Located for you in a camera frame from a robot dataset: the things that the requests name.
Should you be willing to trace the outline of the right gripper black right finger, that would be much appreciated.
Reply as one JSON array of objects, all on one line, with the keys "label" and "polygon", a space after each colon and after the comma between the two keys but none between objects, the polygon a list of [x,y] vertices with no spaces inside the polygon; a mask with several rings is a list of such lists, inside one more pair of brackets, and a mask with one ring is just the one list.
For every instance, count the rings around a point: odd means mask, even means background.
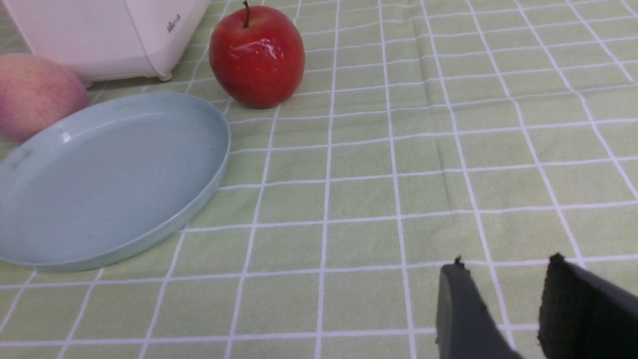
[{"label": "right gripper black right finger", "polygon": [[568,262],[549,259],[539,309],[540,347],[547,359],[635,359],[638,298]]}]

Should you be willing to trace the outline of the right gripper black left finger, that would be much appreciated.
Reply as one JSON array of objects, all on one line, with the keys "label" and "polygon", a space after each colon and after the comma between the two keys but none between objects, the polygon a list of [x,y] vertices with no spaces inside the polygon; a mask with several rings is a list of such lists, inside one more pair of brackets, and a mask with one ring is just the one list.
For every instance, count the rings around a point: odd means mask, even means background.
[{"label": "right gripper black left finger", "polygon": [[461,257],[440,268],[436,318],[441,359],[519,359],[501,335]]}]

